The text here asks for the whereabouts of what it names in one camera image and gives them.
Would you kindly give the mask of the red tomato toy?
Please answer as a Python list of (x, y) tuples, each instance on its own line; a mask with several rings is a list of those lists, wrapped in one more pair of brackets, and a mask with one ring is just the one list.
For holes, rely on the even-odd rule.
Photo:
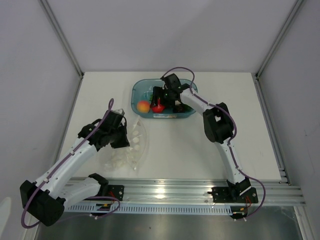
[(161, 114), (165, 110), (165, 106), (162, 104), (154, 105), (151, 107), (151, 110), (154, 114)]

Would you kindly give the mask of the dark brown mangosteen toy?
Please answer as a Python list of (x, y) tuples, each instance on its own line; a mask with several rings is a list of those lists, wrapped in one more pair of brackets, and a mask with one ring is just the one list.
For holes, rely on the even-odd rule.
[(172, 108), (173, 113), (185, 113), (186, 112), (186, 107), (183, 104), (175, 105)]

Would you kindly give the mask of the clear zip top bag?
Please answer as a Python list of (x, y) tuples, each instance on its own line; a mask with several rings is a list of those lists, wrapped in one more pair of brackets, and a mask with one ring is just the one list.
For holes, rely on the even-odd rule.
[(149, 147), (149, 136), (141, 117), (127, 127), (129, 146), (113, 149), (106, 146), (97, 154), (97, 161), (104, 171), (115, 171), (122, 167), (130, 167), (136, 171), (144, 161)]

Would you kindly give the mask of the orange peach toy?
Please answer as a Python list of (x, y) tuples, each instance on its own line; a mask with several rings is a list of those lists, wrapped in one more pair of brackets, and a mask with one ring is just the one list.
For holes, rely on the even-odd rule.
[(147, 114), (150, 111), (150, 103), (146, 100), (141, 100), (136, 104), (136, 109), (139, 113)]

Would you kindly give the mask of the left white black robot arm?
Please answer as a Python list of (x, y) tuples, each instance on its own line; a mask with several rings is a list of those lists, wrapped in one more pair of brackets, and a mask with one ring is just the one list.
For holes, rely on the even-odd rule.
[(90, 174), (85, 180), (66, 187), (74, 173), (101, 148), (128, 147), (127, 120), (121, 117), (118, 126), (106, 125), (97, 119), (80, 131), (69, 152), (56, 162), (47, 172), (34, 182), (25, 180), (20, 186), (23, 207), (21, 225), (25, 229), (37, 226), (27, 225), (26, 214), (35, 217), (39, 223), (49, 227), (60, 222), (64, 211), (85, 200), (121, 202), (119, 197), (109, 191), (108, 180), (97, 174)]

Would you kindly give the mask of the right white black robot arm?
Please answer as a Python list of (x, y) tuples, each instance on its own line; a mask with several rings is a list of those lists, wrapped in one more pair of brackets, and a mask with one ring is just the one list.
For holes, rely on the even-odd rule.
[(151, 107), (165, 108), (175, 105), (176, 102), (191, 107), (202, 116), (205, 136), (216, 145), (225, 165), (227, 197), (232, 202), (241, 201), (250, 190), (251, 183), (249, 177), (242, 172), (242, 166), (238, 162), (233, 145), (237, 127), (229, 114), (227, 105), (223, 102), (209, 103), (193, 91), (188, 84), (179, 87), (155, 86), (153, 88)]

